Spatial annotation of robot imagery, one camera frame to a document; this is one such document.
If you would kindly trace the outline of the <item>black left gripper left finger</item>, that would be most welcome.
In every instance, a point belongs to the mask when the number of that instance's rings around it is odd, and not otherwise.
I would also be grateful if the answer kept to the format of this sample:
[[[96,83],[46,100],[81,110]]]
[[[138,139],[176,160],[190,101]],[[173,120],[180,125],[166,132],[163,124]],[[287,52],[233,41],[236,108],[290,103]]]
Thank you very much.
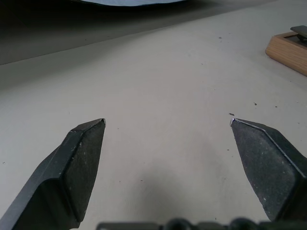
[[[71,230],[84,220],[106,121],[78,125],[34,170],[0,218],[0,230]]]

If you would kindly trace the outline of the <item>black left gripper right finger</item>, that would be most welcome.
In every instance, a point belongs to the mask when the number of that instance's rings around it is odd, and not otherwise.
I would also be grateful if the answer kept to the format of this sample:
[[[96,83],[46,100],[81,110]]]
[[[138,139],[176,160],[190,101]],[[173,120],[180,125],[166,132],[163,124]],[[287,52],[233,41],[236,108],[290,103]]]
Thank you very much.
[[[307,158],[278,130],[230,122],[250,185],[271,221],[307,221]]]

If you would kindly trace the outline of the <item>wooden block holder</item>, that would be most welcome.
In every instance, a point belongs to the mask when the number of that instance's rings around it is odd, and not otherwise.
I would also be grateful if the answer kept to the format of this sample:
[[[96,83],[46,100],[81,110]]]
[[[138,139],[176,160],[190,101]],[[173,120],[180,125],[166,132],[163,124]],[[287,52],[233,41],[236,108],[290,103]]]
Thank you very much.
[[[307,26],[290,28],[291,32],[274,35],[265,49],[271,59],[307,77]]]

